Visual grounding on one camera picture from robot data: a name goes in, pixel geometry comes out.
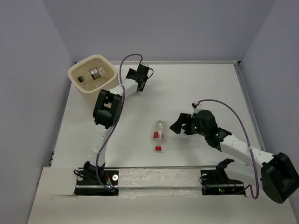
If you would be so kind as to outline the clear bottle black label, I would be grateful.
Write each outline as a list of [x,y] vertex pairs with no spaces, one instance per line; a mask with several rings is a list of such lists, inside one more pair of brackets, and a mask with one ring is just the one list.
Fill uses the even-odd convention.
[[88,70],[87,73],[78,77],[80,83],[91,83],[93,81],[98,81],[106,75],[106,70],[104,68],[93,68]]

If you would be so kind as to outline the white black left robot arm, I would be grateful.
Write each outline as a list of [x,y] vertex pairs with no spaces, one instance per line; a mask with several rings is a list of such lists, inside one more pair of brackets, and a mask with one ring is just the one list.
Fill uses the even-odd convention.
[[99,184],[103,180],[101,169],[105,166],[107,142],[115,129],[123,109],[124,100],[133,93],[143,91],[150,67],[146,64],[138,65],[137,70],[129,69],[122,83],[110,90],[99,92],[94,110],[95,137],[90,159],[84,164],[88,171],[87,179],[92,184]]

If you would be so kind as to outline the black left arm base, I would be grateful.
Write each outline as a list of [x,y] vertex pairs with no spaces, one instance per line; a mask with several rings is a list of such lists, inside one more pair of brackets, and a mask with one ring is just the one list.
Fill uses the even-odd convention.
[[74,194],[77,196],[117,196],[119,194],[117,169],[95,167],[86,162],[73,171],[76,176]]

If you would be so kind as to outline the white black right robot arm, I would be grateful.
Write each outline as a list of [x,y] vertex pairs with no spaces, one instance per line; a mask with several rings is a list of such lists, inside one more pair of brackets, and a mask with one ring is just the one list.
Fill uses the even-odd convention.
[[255,175],[254,181],[261,182],[256,187],[262,188],[268,198],[276,203],[284,203],[299,188],[299,174],[286,154],[271,154],[249,146],[219,127],[209,110],[181,113],[170,129],[176,134],[199,134],[210,147],[250,165]]

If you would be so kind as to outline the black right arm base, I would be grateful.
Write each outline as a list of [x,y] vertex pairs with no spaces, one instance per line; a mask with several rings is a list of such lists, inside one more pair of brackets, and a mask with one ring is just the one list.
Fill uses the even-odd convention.
[[242,195],[246,196],[244,183],[239,180],[229,179],[225,169],[233,159],[221,161],[213,169],[202,169],[199,182],[202,186],[203,196]]

